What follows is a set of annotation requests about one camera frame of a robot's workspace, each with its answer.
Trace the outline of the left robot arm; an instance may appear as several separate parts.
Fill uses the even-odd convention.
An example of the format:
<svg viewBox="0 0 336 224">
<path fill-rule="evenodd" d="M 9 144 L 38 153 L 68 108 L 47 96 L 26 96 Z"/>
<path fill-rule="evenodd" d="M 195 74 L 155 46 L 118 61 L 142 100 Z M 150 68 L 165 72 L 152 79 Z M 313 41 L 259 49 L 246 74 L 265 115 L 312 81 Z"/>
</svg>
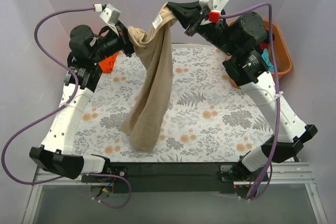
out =
<svg viewBox="0 0 336 224">
<path fill-rule="evenodd" d="M 100 63 L 122 51 L 134 53 L 125 25 L 104 26 L 94 34 L 88 25 L 79 25 L 70 32 L 69 71 L 64 79 L 60 111 L 56 113 L 48 133 L 39 147 L 32 147 L 29 156 L 43 170 L 75 179 L 93 173 L 100 182 L 111 178 L 108 158 L 99 155 L 74 155 L 73 143 L 85 108 L 92 98 L 103 73 Z"/>
</svg>

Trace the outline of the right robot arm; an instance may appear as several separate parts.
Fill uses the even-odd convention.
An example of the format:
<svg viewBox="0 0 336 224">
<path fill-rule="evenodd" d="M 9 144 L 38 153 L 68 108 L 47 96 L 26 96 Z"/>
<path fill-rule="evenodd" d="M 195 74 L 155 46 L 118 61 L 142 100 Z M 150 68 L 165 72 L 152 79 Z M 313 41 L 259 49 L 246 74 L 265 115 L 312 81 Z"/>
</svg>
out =
<svg viewBox="0 0 336 224">
<path fill-rule="evenodd" d="M 280 92 L 276 70 L 270 70 L 262 58 L 260 44 L 272 46 L 274 42 L 271 28 L 265 28 L 255 7 L 234 13 L 230 25 L 224 11 L 210 10 L 198 2 L 169 2 L 167 7 L 188 36 L 199 34 L 230 56 L 223 62 L 227 74 L 254 101 L 273 130 L 269 140 L 240 157 L 229 170 L 219 172 L 220 177 L 262 179 L 271 163 L 296 156 L 318 130 L 299 119 Z"/>
</svg>

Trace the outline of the beige t shirt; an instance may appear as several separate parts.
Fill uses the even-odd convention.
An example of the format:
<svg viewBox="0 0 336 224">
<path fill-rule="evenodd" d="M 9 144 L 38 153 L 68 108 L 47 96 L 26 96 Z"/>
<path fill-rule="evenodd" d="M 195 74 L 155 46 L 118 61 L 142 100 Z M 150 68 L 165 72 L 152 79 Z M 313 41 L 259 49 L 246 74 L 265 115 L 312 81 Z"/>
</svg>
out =
<svg viewBox="0 0 336 224">
<path fill-rule="evenodd" d="M 128 28 L 135 54 L 146 69 L 146 77 L 121 131 L 129 136 L 131 147 L 139 152 L 154 150 L 170 101 L 173 82 L 171 27 L 176 21 L 164 4 L 148 32 L 133 26 Z"/>
</svg>

